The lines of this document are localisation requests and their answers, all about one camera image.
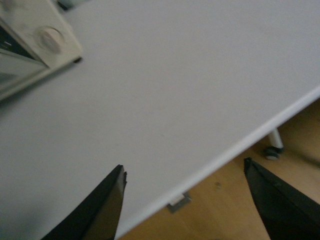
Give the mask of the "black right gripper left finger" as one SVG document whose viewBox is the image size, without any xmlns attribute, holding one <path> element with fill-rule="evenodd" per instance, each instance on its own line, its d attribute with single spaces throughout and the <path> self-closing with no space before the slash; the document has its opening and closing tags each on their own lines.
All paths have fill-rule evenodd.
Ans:
<svg viewBox="0 0 320 240">
<path fill-rule="evenodd" d="M 123 206 L 127 172 L 117 165 L 44 240 L 114 240 Z"/>
</svg>

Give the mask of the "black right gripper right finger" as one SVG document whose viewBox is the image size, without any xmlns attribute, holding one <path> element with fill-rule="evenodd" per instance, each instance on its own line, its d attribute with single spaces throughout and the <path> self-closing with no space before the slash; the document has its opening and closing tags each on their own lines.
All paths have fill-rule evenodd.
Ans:
<svg viewBox="0 0 320 240">
<path fill-rule="evenodd" d="M 320 205 L 247 157 L 244 175 L 249 190 L 272 240 L 318 240 Z"/>
</svg>

